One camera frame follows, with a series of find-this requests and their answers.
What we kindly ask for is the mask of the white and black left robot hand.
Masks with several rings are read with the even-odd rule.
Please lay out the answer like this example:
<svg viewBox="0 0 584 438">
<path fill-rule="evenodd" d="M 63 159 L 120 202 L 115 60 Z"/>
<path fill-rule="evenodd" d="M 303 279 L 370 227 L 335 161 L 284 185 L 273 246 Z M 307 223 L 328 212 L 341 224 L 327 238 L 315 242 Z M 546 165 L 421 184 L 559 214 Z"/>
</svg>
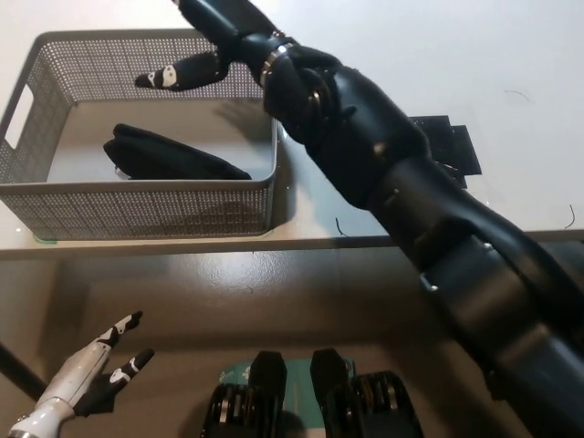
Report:
<svg viewBox="0 0 584 438">
<path fill-rule="evenodd" d="M 114 371 L 104 371 L 112 349 L 120 342 L 122 335 L 139 326 L 142 315 L 141 311 L 137 311 L 124 317 L 70 356 L 36 405 L 63 402 L 75 415 L 82 417 L 112 412 L 118 393 L 154 356 L 152 349 L 145 349 Z"/>
</svg>

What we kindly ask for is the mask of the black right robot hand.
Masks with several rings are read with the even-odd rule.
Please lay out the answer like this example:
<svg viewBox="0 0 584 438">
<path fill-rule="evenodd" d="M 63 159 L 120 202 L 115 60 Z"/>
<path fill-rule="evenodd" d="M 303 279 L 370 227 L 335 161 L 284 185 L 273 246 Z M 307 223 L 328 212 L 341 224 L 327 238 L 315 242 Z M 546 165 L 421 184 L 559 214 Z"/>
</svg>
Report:
<svg viewBox="0 0 584 438">
<path fill-rule="evenodd" d="M 230 65 L 243 63 L 260 81 L 265 64 L 295 44 L 249 1 L 176 1 L 183 18 L 211 44 L 212 51 L 192 55 L 136 77 L 142 89 L 173 92 L 198 89 L 223 80 Z"/>
</svg>

